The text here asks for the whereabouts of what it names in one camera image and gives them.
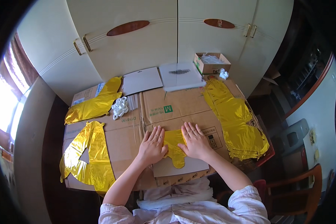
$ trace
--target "wooden chair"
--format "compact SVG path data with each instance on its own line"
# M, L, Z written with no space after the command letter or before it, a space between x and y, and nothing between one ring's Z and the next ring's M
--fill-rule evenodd
M315 181L312 188L293 190L288 192L274 193L272 188L280 190L283 186L297 183L307 177L314 176ZM322 188L321 165L306 171L298 177L269 183L266 185L265 206L270 215L298 215L307 212L305 223L309 223L318 207Z

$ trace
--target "white tissue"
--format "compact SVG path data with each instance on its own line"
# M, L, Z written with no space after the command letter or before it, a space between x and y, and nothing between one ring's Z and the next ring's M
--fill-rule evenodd
M223 79L227 79L229 77L229 73L225 71L225 69L220 69L220 75Z

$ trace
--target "hand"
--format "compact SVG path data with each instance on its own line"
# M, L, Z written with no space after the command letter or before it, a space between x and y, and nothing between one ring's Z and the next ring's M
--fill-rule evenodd
M147 131L139 147L136 157L146 167L160 161L168 150L168 145L163 146L164 129L159 125L154 127L151 135Z
M178 144L178 147L180 147L187 156L204 161L209 154L215 152L210 147L207 138L197 124L194 128L190 122L184 122L184 126L182 126L182 134L187 145Z

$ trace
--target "person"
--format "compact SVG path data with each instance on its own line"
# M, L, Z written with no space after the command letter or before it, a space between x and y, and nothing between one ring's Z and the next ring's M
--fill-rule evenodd
M164 129L154 127L146 132L136 158L107 191L99 223L270 223L258 190L249 178L234 165L223 159L209 145L198 125L182 126L186 145L178 146L189 157L210 164L234 193L228 208L218 204L202 177L170 187L144 191L143 200L137 201L139 209L133 214L124 206L140 173L150 164L160 161L168 150L163 146Z

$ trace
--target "pink shirt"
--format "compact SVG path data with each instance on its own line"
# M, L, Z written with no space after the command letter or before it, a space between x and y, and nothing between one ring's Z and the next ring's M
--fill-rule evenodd
M254 223L268 224L268 214L254 186L230 196L228 208L213 201L173 204L160 209L135 209L102 204L99 224L107 223Z

